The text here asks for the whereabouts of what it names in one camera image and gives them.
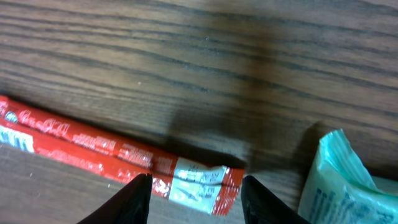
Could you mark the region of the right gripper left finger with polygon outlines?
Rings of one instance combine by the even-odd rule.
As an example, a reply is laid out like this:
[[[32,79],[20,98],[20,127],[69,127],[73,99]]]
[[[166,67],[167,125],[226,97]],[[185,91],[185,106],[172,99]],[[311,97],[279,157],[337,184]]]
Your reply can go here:
[[[146,224],[152,176],[139,174],[78,224]]]

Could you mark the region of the teal snack packet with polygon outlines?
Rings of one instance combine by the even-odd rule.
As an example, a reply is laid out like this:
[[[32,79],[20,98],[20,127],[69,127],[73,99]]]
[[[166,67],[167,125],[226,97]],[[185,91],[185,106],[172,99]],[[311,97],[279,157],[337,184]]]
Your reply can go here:
[[[397,182],[372,176],[338,129],[319,141],[298,214],[309,223],[397,224]]]

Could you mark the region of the red white stick packet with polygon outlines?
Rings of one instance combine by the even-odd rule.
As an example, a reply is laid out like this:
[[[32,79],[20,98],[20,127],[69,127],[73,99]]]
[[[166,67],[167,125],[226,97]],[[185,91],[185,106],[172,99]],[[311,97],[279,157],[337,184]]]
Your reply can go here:
[[[244,170],[208,166],[157,147],[1,97],[1,142],[121,183],[152,174],[152,193],[211,215],[227,215]]]

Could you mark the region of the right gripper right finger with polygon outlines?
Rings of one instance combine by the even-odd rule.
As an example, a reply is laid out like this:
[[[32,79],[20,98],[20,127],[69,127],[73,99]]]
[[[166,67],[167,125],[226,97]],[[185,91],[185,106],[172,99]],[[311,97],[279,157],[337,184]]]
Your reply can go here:
[[[243,179],[241,201],[245,224],[310,224],[251,175]]]

